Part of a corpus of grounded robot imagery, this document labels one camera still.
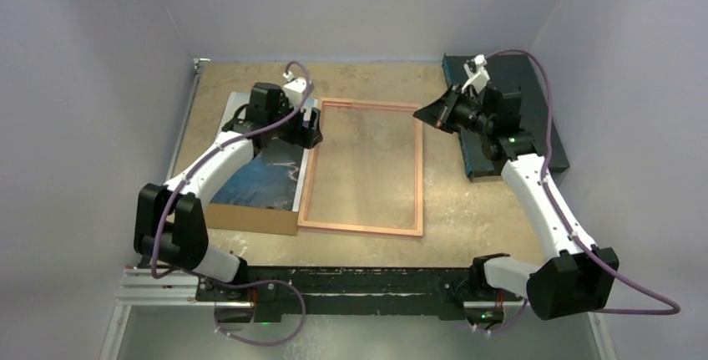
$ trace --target wooden table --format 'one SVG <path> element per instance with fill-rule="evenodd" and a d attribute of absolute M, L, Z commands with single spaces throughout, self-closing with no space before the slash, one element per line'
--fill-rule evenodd
<path fill-rule="evenodd" d="M 443 71 L 432 63 L 306 65 L 316 86 L 315 97 L 425 105 L 446 88 Z M 282 73 L 283 63 L 207 64 L 174 172 L 184 170 L 213 142 L 231 92 L 249 92 L 255 82 L 282 84 Z M 475 256 L 497 252 L 520 261 L 543 262 L 526 215 L 504 182 L 488 178 L 471 184 L 465 177 L 456 136 L 425 127 L 423 164 L 423 238 L 209 230 L 210 241 L 254 265 L 469 266 Z"/>

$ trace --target robotic arm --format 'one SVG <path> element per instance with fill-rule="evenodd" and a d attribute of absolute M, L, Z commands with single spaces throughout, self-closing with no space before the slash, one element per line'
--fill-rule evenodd
<path fill-rule="evenodd" d="M 478 55 L 465 65 L 468 81 L 451 86 L 432 104 L 413 116 L 447 133 L 466 129 L 480 136 L 485 156 L 518 197 L 544 249 L 545 263 L 534 266 L 507 254 L 477 257 L 470 272 L 480 290 L 505 289 L 528 301 L 539 318 L 548 320 L 603 308 L 614 278 L 578 248 L 577 236 L 612 269 L 619 261 L 611 248 L 600 249 L 577 222 L 551 175 L 541 179 L 544 153 L 534 137 L 520 126 L 519 91 L 502 93 L 489 83 L 486 60 Z M 546 196 L 546 184 L 561 211 L 574 225 L 572 236 Z"/>
<path fill-rule="evenodd" d="M 160 216 L 170 195 L 179 192 L 172 221 L 166 221 L 159 239 L 157 258 L 171 266 L 197 272 L 228 283 L 248 281 L 246 261 L 209 243 L 204 208 L 219 188 L 243 165 L 248 164 L 271 140 L 311 149 L 322 141 L 319 109 L 311 109 L 309 119 L 302 110 L 290 120 L 266 131 L 231 143 L 240 135 L 273 125 L 294 110 L 306 90 L 303 78 L 293 79 L 281 88 L 276 84 L 256 83 L 250 91 L 249 103 L 238 108 L 216 136 L 215 142 L 184 172 L 163 185 L 147 184 L 139 193 L 135 221 L 134 249 L 153 256 Z"/>

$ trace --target cable connector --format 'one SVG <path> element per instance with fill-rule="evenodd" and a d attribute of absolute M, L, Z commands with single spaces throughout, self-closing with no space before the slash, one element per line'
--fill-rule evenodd
<path fill-rule="evenodd" d="M 292 71 L 288 70 L 287 72 L 283 73 L 283 77 L 286 78 L 286 80 L 289 82 L 295 80 L 295 75 L 292 74 Z"/>

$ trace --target tabletop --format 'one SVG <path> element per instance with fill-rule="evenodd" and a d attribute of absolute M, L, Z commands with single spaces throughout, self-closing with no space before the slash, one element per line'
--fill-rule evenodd
<path fill-rule="evenodd" d="M 177 174 L 213 142 L 231 92 L 255 82 L 283 84 L 283 63 L 208 63 L 174 166 Z M 435 63 L 306 63 L 315 98 L 426 105 L 446 89 Z M 397 166 L 391 163 L 392 170 Z M 469 266 L 505 252 L 543 263 L 543 252 L 513 192 L 499 177 L 464 174 L 458 138 L 423 128 L 422 238 L 300 230 L 297 236 L 209 229 L 210 242 L 253 265 Z"/>

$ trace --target white wall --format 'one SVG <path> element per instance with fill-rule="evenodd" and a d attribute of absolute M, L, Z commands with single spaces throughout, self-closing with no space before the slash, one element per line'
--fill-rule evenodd
<path fill-rule="evenodd" d="M 0 0 L 2 358 L 96 358 L 190 58 L 160 0 Z"/>
<path fill-rule="evenodd" d="M 168 0 L 194 56 L 434 60 L 530 48 L 558 0 Z"/>
<path fill-rule="evenodd" d="M 563 0 L 534 52 L 571 167 L 561 190 L 673 317 L 608 316 L 621 358 L 705 358 L 708 0 Z M 615 288 L 612 307 L 659 307 Z"/>

